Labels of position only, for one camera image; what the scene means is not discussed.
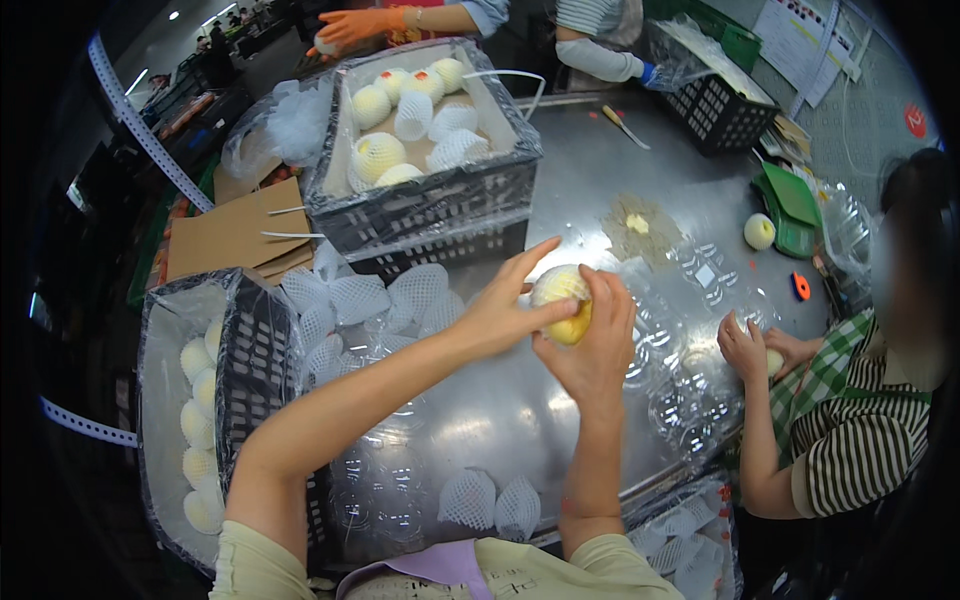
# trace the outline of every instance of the ceiling light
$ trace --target ceiling light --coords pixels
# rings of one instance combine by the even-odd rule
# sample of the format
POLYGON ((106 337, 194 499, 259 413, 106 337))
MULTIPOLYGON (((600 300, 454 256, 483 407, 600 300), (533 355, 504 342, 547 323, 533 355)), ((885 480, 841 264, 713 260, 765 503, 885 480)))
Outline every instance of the ceiling light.
POLYGON ((134 81, 134 82, 133 82, 133 85, 131 85, 130 88, 127 89, 127 93, 124 94, 124 96, 129 96, 129 95, 130 95, 130 92, 133 91, 133 89, 136 87, 136 85, 140 83, 140 80, 143 79, 143 76, 146 75, 146 74, 147 74, 147 69, 143 69, 142 71, 140 71, 140 74, 137 75, 137 77, 136 77, 136 81, 134 81))

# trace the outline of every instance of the sawdust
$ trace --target sawdust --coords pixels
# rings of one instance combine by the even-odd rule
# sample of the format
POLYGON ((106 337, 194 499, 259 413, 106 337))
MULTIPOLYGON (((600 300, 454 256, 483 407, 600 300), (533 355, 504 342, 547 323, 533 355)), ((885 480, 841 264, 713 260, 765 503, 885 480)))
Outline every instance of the sawdust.
POLYGON ((660 205, 638 198, 633 194, 619 194, 611 204, 611 212, 603 218, 603 232, 610 238, 608 251, 623 262, 640 256, 651 269, 670 264, 667 254, 684 239, 677 223, 660 205), (637 233, 627 227, 627 218, 639 215, 650 225, 650 230, 637 233))

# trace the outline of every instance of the digital scale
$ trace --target digital scale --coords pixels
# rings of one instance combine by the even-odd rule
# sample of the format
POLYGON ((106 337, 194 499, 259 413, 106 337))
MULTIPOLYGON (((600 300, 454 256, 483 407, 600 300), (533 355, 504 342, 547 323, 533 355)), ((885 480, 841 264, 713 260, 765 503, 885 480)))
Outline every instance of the digital scale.
POLYGON ((763 203, 777 234, 774 246, 794 258, 813 256, 814 231, 823 225, 806 182, 770 162, 763 162, 763 173, 754 177, 752 185, 763 203))

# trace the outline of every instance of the hair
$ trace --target hair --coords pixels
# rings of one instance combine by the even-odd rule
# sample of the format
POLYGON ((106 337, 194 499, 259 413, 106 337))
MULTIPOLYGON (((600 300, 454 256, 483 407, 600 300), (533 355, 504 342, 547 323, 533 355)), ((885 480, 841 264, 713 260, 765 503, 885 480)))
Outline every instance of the hair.
POLYGON ((941 292, 946 292, 951 252, 942 211, 955 198, 949 158, 935 148, 899 162, 880 193, 880 210, 896 208, 897 230, 914 253, 924 282, 941 292))

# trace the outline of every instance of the red circular sign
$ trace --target red circular sign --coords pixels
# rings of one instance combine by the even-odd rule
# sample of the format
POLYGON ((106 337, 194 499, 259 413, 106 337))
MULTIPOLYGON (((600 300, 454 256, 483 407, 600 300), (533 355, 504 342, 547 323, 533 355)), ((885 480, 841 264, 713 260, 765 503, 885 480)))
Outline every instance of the red circular sign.
POLYGON ((906 128, 914 136, 924 137, 926 135, 926 116, 912 102, 907 103, 906 108, 903 109, 903 121, 906 123, 906 128))

